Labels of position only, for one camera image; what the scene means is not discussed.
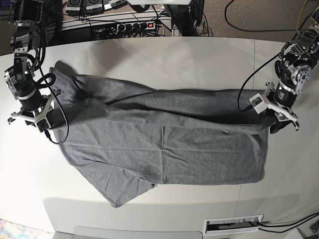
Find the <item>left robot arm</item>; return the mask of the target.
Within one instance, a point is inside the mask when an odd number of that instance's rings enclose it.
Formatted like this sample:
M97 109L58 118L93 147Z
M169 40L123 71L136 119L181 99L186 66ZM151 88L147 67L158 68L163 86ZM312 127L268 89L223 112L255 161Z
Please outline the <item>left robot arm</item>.
M306 30L299 28L287 42L275 62L277 85L269 83L262 97L266 100L266 122L271 134L289 124L300 129L292 107L311 79L312 70L319 62L319 10L310 14L313 23Z

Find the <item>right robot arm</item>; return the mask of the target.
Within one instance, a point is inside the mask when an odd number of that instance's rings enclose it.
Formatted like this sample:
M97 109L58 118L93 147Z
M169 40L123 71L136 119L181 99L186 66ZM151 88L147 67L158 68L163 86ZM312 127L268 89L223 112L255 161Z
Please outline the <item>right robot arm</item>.
M48 118L53 110L51 103L61 94L61 90L51 90L48 96L40 92L41 89L52 87L56 80L54 74L48 73L38 81L34 80L34 73L43 62L40 57L45 43L40 26L43 4L42 0L11 2L9 21L16 26L16 33L11 41L14 62L4 74L8 88L21 103L20 111L12 113L8 123L21 119L39 130L51 128Z

